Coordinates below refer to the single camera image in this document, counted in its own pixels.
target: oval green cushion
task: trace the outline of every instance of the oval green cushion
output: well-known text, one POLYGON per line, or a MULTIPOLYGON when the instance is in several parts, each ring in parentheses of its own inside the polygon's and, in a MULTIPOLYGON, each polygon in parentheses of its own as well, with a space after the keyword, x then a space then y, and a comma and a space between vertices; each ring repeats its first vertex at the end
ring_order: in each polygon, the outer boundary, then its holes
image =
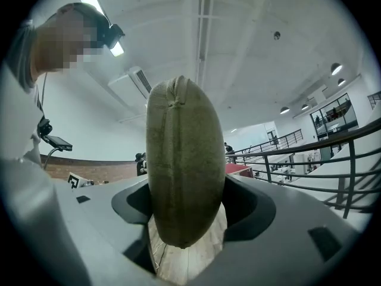
POLYGON ((146 147, 158 233, 166 244, 189 247, 212 224, 225 177, 217 113, 191 80, 180 76, 151 91, 146 147))

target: black camera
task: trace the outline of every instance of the black camera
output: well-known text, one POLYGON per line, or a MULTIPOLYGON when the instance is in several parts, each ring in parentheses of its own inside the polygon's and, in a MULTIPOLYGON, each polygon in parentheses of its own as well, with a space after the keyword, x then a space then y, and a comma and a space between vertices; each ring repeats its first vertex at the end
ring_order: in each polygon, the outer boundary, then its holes
POLYGON ((42 117, 41 121, 38 123, 38 132, 41 138, 49 135, 53 127, 49 124, 50 120, 46 119, 45 116, 42 117))

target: person in background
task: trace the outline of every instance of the person in background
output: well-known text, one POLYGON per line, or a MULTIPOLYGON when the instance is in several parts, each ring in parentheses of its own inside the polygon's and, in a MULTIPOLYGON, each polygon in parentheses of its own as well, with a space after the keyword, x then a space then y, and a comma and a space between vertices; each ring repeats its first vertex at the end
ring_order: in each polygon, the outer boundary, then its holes
POLYGON ((141 153, 137 153, 135 155, 135 162, 136 162, 136 174, 137 176, 143 175, 142 172, 140 171, 141 168, 143 168, 143 155, 141 153))
POLYGON ((291 181, 291 168, 290 168, 290 165, 285 165, 285 174, 288 174, 286 176, 286 180, 290 180, 291 181))
POLYGON ((336 120, 338 117, 339 115, 336 112, 336 108, 332 109, 332 120, 336 120))
POLYGON ((146 175, 148 170, 147 170, 147 156, 146 156, 146 153, 143 153, 142 154, 142 159, 143 159, 143 163, 142 163, 142 168, 140 169, 140 172, 142 173, 142 175, 146 175))
MULTIPOLYGON (((226 142, 225 142, 224 144, 225 144, 226 154, 227 154, 227 155, 232 155, 232 154, 234 154, 233 147, 231 147, 230 145, 228 145, 226 142)), ((233 161, 233 158, 229 157, 229 163, 231 163, 232 161, 233 161)))
POLYGON ((319 127, 319 126, 320 126, 319 116, 316 116, 315 124, 316 124, 316 127, 319 127))

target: person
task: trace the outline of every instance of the person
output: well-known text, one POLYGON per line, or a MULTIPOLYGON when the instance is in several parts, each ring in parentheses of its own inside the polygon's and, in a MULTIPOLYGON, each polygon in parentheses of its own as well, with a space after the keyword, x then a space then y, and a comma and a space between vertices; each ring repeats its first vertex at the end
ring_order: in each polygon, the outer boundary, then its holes
POLYGON ((142 159, 143 159, 143 163, 142 163, 142 168, 140 169, 140 172, 142 173, 142 175, 146 175, 147 172, 148 172, 148 169, 147 169, 147 156, 146 156, 146 153, 143 153, 143 154, 142 154, 142 159))
POLYGON ((316 116, 315 124, 316 124, 316 127, 319 127, 319 126, 320 126, 319 116, 316 116))
POLYGON ((285 165, 285 174, 288 174, 286 176, 286 180, 290 180, 291 181, 291 168, 290 168, 290 165, 285 165))
POLYGON ((338 117, 339 115, 336 112, 336 108, 332 109, 332 120, 336 120, 338 117))
MULTIPOLYGON (((76 62, 77 56, 87 54, 88 49, 111 45, 110 30, 108 19, 95 7, 70 3, 58 9, 39 27, 34 27, 30 21, 24 22, 16 32, 5 62, 24 92, 43 113, 36 84, 38 77, 68 69, 70 63, 76 62)), ((34 131, 30 149, 24 155, 39 165, 40 127, 34 131)))
MULTIPOLYGON (((233 147, 231 147, 230 145, 228 145, 226 142, 224 142, 224 145, 225 145, 225 150, 226 150, 226 154, 227 154, 227 155, 232 155, 232 154, 234 154, 233 147)), ((232 162, 232 161, 235 161, 235 158, 229 157, 229 162, 232 162)))
POLYGON ((141 170, 143 168, 143 161, 144 161, 144 159, 143 159, 142 153, 137 153, 135 155, 135 162, 137 163, 136 164, 136 175, 137 176, 143 175, 142 172, 141 172, 141 170))

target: ceiling lamp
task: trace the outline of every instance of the ceiling lamp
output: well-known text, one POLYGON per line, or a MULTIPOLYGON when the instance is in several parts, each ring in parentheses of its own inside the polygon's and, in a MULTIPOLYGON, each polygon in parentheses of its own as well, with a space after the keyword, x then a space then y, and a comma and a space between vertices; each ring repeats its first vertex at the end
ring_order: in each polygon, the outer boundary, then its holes
POLYGON ((280 110, 280 114, 284 114, 286 112, 288 112, 290 110, 290 108, 288 107, 283 107, 281 110, 280 110))
POLYGON ((338 86, 341 86, 342 84, 345 83, 345 79, 339 79, 338 81, 338 86))
POLYGON ((339 63, 334 63, 331 66, 331 73, 332 75, 338 74, 343 66, 339 63))
MULTIPOLYGON (((93 7, 95 7, 97 9, 98 12, 100 12, 102 15, 104 15, 107 18, 106 14, 103 12, 103 9, 102 9, 101 5, 99 4, 98 0, 80 0, 80 1, 84 2, 84 3, 91 4, 93 7)), ((119 42, 117 42, 115 44, 115 46, 112 49, 110 49, 110 51, 113 54, 113 56, 115 56, 115 57, 124 53, 124 50, 121 47, 119 42)))

